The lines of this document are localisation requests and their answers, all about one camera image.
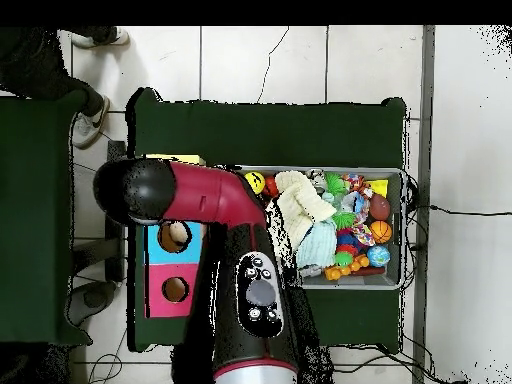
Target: red ball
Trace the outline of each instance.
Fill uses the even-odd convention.
[[[391,213],[388,200],[380,194],[373,193],[370,199],[370,215],[377,221],[385,221]]]

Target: gray plastic bin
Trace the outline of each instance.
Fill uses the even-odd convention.
[[[339,174],[358,174],[366,180],[388,180],[387,199],[391,206],[391,214],[387,220],[393,230],[393,236],[384,245],[389,249],[391,259],[386,271],[381,275],[341,277],[337,281],[329,281],[325,276],[306,277],[302,280],[305,289],[353,289],[353,290],[396,290],[405,282],[406,245],[405,229],[407,224],[407,174],[394,168],[332,168],[332,167],[293,167],[293,166],[256,166],[243,165],[239,171],[242,174],[251,171],[260,172],[267,177],[281,171],[305,172],[312,168]]]

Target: green toy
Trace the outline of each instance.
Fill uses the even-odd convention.
[[[334,172],[326,172],[325,180],[327,181],[327,191],[333,196],[339,194],[346,195],[348,190],[345,188],[345,182],[341,179],[341,175]]]
[[[334,255],[334,262],[343,268],[354,262],[354,257],[348,252],[338,252]]]
[[[352,212],[336,212],[332,216],[332,220],[336,223],[336,229],[342,230],[354,225],[356,215]]]

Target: white sneaker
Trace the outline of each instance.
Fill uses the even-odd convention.
[[[92,37],[83,37],[78,34],[71,34],[71,43],[80,49],[91,49],[93,47],[99,46],[122,46],[123,44],[128,43],[130,37],[128,36],[126,30],[121,27],[116,27],[116,29],[116,39],[108,44],[96,44]]]
[[[103,96],[103,109],[101,109],[101,112],[94,116],[85,116],[83,113],[78,114],[73,126],[73,135],[71,136],[73,146],[85,149],[96,139],[109,107],[110,100],[107,96]]]

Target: light blue knit toy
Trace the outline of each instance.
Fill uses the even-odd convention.
[[[297,249],[297,268],[317,265],[322,268],[334,265],[336,253],[336,224],[332,219],[317,222],[304,237]]]

